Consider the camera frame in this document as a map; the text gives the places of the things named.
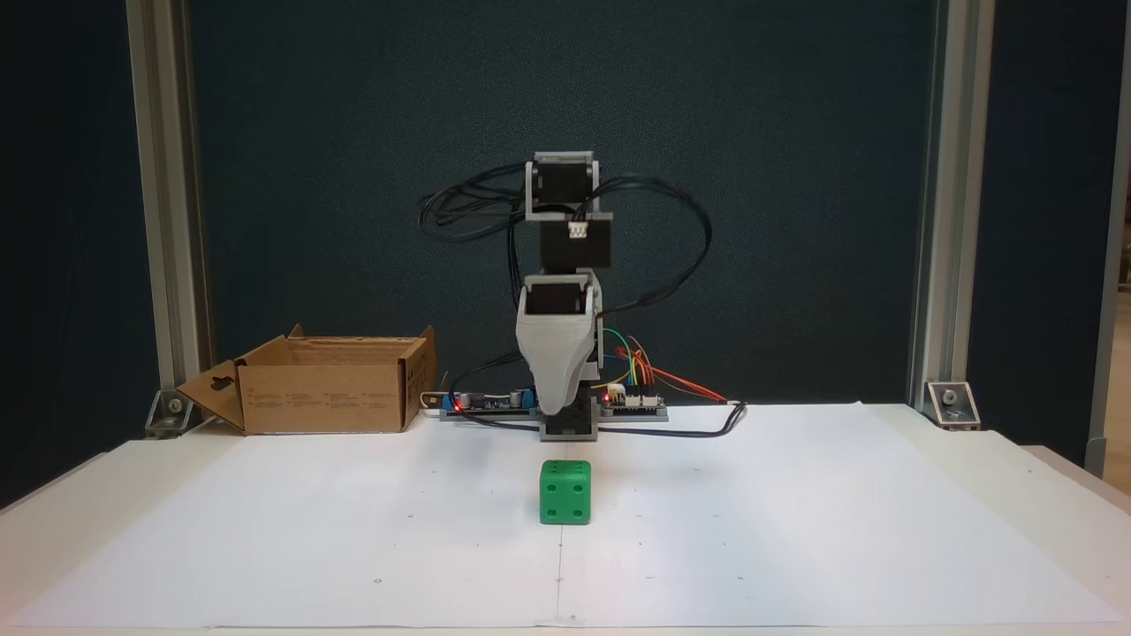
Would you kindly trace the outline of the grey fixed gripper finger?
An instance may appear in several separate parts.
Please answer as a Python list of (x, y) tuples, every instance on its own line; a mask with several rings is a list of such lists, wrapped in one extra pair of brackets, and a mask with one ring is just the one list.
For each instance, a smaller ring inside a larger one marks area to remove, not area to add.
[(542, 414), (559, 414), (593, 383), (594, 317), (590, 313), (520, 313), (516, 340), (529, 366)]

